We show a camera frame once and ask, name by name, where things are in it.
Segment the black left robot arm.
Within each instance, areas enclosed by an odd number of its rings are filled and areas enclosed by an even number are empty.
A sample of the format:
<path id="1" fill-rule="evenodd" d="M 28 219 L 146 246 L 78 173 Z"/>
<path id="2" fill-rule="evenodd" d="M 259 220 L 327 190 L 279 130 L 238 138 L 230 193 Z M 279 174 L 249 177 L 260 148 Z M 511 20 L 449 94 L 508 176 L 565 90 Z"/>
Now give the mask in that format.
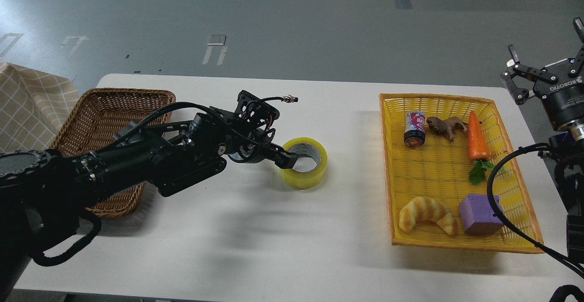
<path id="1" fill-rule="evenodd" d="M 103 148 L 64 156 L 57 150 L 1 154 L 1 300 L 29 259 L 40 266 L 67 262 L 100 232 L 89 207 L 144 182 L 161 196 L 205 181 L 236 163 L 268 159 L 292 169 L 299 154 L 272 142 L 279 111 L 273 100 L 243 90 L 235 111 L 175 102 L 132 121 Z"/>

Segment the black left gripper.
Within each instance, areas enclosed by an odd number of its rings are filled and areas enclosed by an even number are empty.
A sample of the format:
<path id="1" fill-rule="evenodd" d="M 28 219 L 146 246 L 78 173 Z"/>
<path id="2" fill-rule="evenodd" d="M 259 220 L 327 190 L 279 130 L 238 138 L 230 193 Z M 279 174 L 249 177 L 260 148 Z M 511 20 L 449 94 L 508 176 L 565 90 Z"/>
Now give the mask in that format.
<path id="1" fill-rule="evenodd" d="M 226 129 L 227 156 L 236 163 L 259 163 L 269 159 L 280 169 L 293 169 L 298 154 L 272 143 L 275 129 L 253 129 L 244 135 Z"/>

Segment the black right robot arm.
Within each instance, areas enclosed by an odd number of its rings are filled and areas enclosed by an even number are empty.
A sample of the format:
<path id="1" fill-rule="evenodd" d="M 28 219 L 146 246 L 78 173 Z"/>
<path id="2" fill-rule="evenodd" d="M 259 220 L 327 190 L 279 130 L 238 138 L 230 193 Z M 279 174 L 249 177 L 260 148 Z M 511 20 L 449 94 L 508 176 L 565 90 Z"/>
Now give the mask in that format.
<path id="1" fill-rule="evenodd" d="M 546 111 L 549 123 L 556 132 L 547 143 L 519 147 L 499 161 L 487 179 L 487 197 L 494 211 L 508 229 L 528 240 L 536 248 L 572 270 L 583 275 L 583 49 L 575 57 L 568 57 L 542 68 L 533 68 L 520 62 L 513 46 L 508 46 L 511 59 L 501 79 L 509 94 L 519 106 L 538 98 Z M 567 255 L 563 255 L 532 239 L 517 228 L 495 204 L 494 179 L 503 165 L 519 155 L 537 152 L 542 159 L 555 162 L 553 180 L 567 211 Z"/>

